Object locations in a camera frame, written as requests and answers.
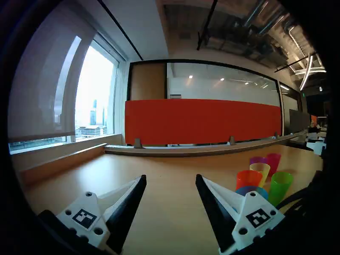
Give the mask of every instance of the skyscraper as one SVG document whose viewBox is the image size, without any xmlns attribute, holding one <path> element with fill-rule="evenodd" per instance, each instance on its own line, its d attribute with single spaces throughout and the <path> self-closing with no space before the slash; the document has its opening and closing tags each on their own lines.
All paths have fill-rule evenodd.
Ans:
<svg viewBox="0 0 340 255">
<path fill-rule="evenodd" d="M 90 125 L 97 124 L 97 99 L 93 101 L 93 109 L 90 111 Z"/>
<path fill-rule="evenodd" d="M 105 112 L 104 112 L 104 107 L 103 107 L 103 120 L 102 120 L 102 125 L 105 125 Z"/>
<path fill-rule="evenodd" d="M 92 110 L 90 112 L 90 125 L 95 125 L 96 124 L 96 111 L 95 110 Z"/>
</svg>

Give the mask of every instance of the table surface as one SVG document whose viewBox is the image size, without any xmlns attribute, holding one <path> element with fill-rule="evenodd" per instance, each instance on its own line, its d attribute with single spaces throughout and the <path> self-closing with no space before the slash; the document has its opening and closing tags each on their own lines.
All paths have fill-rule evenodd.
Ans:
<svg viewBox="0 0 340 255">
<path fill-rule="evenodd" d="M 218 254 L 218 244 L 196 189 L 196 174 L 235 190 L 249 159 L 281 153 L 278 171 L 294 176 L 287 196 L 306 187 L 322 159 L 283 145 L 219 156 L 148 158 L 104 154 L 26 191 L 32 209 L 60 213 L 86 191 L 104 194 L 146 174 L 147 186 L 124 244 L 124 254 Z M 270 186 L 270 180 L 264 185 Z"/>
</svg>

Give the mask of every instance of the window blind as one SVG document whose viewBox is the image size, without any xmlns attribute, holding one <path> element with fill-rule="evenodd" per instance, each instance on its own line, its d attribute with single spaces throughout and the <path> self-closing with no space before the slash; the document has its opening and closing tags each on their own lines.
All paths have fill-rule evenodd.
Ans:
<svg viewBox="0 0 340 255">
<path fill-rule="evenodd" d="M 78 80 L 95 34 L 65 3 L 39 26 L 14 76 L 8 106 L 9 142 L 75 134 Z"/>
</svg>

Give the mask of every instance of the red panel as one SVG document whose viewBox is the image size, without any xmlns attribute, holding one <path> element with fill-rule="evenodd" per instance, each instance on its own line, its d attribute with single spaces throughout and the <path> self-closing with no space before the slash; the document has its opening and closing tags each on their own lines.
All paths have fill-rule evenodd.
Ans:
<svg viewBox="0 0 340 255">
<path fill-rule="evenodd" d="M 311 119 L 312 119 L 314 125 L 316 126 L 317 125 L 317 117 L 314 116 L 314 115 L 311 115 Z"/>
<path fill-rule="evenodd" d="M 133 144 L 191 144 L 281 134 L 280 107 L 210 99 L 135 100 L 125 103 L 125 140 Z"/>
</svg>

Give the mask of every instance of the wooden ledge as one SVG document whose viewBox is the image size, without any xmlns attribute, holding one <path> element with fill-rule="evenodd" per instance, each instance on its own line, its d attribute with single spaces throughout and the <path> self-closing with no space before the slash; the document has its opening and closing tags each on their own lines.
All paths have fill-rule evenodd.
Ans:
<svg viewBox="0 0 340 255">
<path fill-rule="evenodd" d="M 104 147 L 106 145 L 106 143 L 103 143 L 26 169 L 20 173 L 23 184 L 26 186 L 33 185 L 43 179 L 47 179 L 57 173 L 66 171 L 74 166 L 104 154 Z"/>
<path fill-rule="evenodd" d="M 270 145 L 284 145 L 290 139 L 298 137 L 298 135 L 299 133 L 282 136 L 278 139 L 268 138 L 260 141 L 242 142 L 235 145 L 222 144 L 190 147 L 144 147 L 142 149 L 136 149 L 133 146 L 108 145 L 105 147 L 105 153 L 144 157 L 197 157 L 222 155 L 258 149 Z"/>
</svg>

